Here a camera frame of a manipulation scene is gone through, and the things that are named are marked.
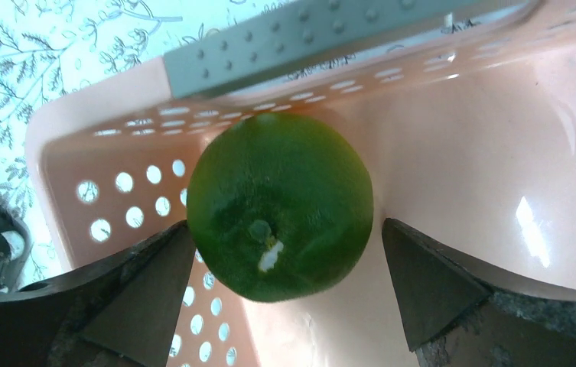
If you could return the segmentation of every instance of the floral tablecloth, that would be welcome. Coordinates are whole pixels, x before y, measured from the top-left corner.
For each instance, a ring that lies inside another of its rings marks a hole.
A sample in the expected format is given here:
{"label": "floral tablecloth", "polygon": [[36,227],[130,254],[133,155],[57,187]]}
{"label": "floral tablecloth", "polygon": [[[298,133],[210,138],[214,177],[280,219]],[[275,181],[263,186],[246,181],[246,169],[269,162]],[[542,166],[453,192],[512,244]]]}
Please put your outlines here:
{"label": "floral tablecloth", "polygon": [[[0,204],[25,222],[34,241],[20,280],[22,286],[61,272],[24,159],[31,113],[63,94],[286,2],[0,0]],[[500,16],[460,21],[392,42],[372,53],[420,44]],[[282,79],[296,79],[370,54],[347,55]]]}

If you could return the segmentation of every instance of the gray plastic handle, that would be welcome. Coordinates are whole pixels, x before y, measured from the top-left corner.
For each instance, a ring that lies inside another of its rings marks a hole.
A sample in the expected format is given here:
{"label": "gray plastic handle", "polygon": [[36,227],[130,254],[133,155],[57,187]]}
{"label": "gray plastic handle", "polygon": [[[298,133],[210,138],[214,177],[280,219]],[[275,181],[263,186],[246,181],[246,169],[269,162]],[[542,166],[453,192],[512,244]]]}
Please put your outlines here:
{"label": "gray plastic handle", "polygon": [[518,5],[516,0],[297,0],[164,62],[175,99],[214,98],[310,65]]}

